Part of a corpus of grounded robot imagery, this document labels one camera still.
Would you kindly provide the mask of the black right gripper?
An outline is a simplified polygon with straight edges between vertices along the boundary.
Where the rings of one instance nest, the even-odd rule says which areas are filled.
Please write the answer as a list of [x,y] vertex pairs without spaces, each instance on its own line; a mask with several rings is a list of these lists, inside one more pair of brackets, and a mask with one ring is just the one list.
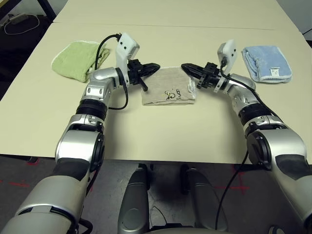
[[184,63],[181,68],[187,75],[199,78],[197,88],[215,88],[220,81],[219,69],[214,63],[208,62],[203,69],[192,63]]

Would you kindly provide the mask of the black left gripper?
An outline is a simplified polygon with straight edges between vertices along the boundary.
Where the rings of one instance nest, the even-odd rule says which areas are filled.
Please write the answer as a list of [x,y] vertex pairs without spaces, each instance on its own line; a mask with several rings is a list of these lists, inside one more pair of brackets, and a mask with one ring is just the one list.
[[148,86],[142,80],[144,76],[151,76],[160,69],[160,65],[156,63],[141,64],[138,59],[128,62],[128,77],[130,84],[140,85],[143,91],[148,91]]

